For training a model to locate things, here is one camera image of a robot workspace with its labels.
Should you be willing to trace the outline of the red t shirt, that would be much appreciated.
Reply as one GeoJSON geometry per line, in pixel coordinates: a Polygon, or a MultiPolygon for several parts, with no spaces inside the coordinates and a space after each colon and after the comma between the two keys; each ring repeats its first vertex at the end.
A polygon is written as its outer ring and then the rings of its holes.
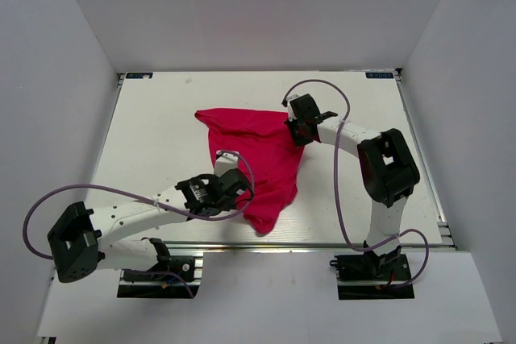
{"type": "Polygon", "coordinates": [[[217,151],[236,151],[249,163],[255,197],[243,217],[258,234],[268,234],[280,212],[298,194],[297,178],[304,152],[294,144],[285,112],[213,108],[194,117],[208,128],[210,158],[217,151]]]}

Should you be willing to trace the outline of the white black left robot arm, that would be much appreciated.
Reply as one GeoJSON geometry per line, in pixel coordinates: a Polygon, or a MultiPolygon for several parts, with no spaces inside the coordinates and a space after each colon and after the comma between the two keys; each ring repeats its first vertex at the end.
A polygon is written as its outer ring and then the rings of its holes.
{"type": "Polygon", "coordinates": [[[121,205],[89,209],[72,203],[47,235],[60,282],[82,280],[100,269],[130,269],[160,279],[169,273],[164,243],[137,234],[199,219],[234,216],[254,197],[254,182],[238,168],[201,174],[176,183],[153,197],[129,193],[121,205]]]}

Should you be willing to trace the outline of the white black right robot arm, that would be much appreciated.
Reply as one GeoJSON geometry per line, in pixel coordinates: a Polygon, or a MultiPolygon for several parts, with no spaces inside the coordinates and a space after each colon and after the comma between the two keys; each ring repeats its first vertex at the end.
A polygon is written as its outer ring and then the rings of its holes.
{"type": "Polygon", "coordinates": [[[391,272],[401,254],[401,220],[406,202],[420,181],[420,173],[403,133],[398,129],[373,131],[351,124],[347,115],[321,112],[309,95],[286,97],[285,121],[293,142],[305,146],[313,142],[331,145],[333,189],[339,226],[345,242],[347,234],[339,197],[339,152],[355,156],[360,165],[364,189],[372,201],[370,227],[362,247],[353,250],[364,256],[365,271],[380,279],[391,272]]]}

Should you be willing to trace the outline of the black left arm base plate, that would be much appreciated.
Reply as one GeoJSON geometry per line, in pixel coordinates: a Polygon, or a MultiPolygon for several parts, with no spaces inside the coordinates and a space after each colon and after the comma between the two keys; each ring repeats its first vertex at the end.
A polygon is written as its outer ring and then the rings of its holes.
{"type": "Polygon", "coordinates": [[[144,270],[122,270],[120,299],[192,300],[202,281],[202,253],[175,254],[144,270]]]}

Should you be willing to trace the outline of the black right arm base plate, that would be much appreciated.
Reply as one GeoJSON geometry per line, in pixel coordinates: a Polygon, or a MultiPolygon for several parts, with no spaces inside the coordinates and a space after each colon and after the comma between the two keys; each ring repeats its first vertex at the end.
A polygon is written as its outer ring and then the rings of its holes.
{"type": "Polygon", "coordinates": [[[329,261],[335,270],[339,300],[409,300],[414,299],[412,279],[405,254],[388,263],[379,273],[367,267],[364,255],[336,255],[329,261]]]}

